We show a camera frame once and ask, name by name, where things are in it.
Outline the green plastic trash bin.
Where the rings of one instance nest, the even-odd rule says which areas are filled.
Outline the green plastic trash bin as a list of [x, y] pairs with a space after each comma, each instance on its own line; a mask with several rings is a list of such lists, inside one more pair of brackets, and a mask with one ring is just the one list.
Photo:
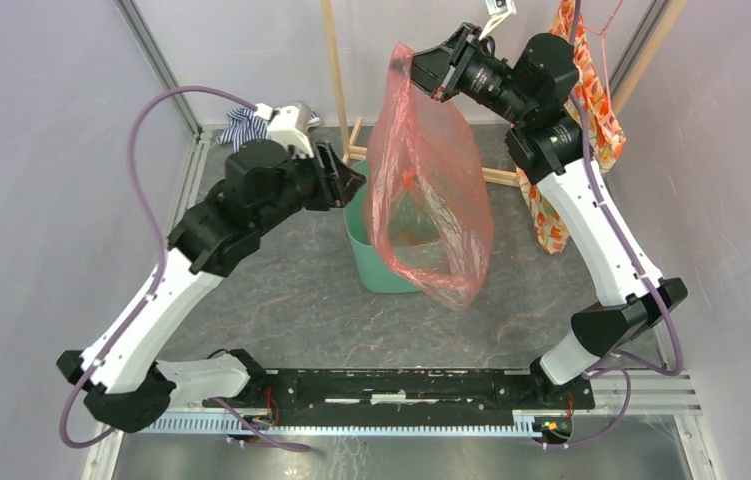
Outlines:
[[[364, 218], [367, 187], [364, 186], [344, 209], [346, 230], [355, 259], [358, 276], [364, 287], [377, 294], [405, 294], [419, 292], [418, 286], [392, 272], [371, 245]], [[431, 217], [414, 208], [410, 196], [399, 204], [396, 216], [390, 221], [392, 245], [400, 253], [425, 250], [440, 243], [440, 235]]]

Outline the red plastic trash bag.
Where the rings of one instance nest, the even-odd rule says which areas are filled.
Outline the red plastic trash bag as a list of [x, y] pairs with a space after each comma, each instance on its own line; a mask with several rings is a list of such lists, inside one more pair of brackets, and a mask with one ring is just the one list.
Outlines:
[[469, 124], [411, 81], [413, 50], [395, 45], [367, 142], [363, 219], [386, 267], [447, 308], [467, 309], [487, 277], [494, 220]]

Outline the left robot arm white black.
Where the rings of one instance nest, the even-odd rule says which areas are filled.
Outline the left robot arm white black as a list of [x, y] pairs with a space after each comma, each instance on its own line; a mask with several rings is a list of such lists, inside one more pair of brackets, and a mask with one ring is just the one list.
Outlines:
[[224, 178], [170, 232], [162, 266], [132, 303], [93, 345], [58, 358], [64, 377], [84, 391], [91, 415], [135, 433], [171, 407], [217, 397], [257, 405], [265, 381], [243, 356], [168, 362], [158, 354], [193, 308], [259, 249], [263, 236], [301, 210], [344, 208], [365, 183], [326, 142], [297, 154], [257, 140], [229, 155]]

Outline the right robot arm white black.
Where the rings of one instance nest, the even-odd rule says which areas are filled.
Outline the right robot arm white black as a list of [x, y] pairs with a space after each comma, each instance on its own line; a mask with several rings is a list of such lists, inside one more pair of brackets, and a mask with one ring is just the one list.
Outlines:
[[478, 26], [465, 23], [445, 42], [411, 58], [412, 83], [444, 102], [463, 94], [511, 125], [505, 142], [515, 165], [561, 217], [594, 283], [597, 302], [574, 314], [566, 337], [530, 367], [528, 392], [553, 408], [576, 378], [658, 324], [688, 295], [648, 258], [610, 198], [588, 141], [584, 114], [571, 116], [579, 72], [571, 42], [531, 37], [514, 65], [495, 56]]

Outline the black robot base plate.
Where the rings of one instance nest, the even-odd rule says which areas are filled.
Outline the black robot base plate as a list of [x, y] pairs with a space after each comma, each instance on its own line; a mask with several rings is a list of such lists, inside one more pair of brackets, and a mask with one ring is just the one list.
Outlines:
[[591, 410], [589, 381], [542, 387], [505, 369], [294, 369], [266, 371], [226, 404], [271, 409], [283, 427], [492, 427], [516, 411]]

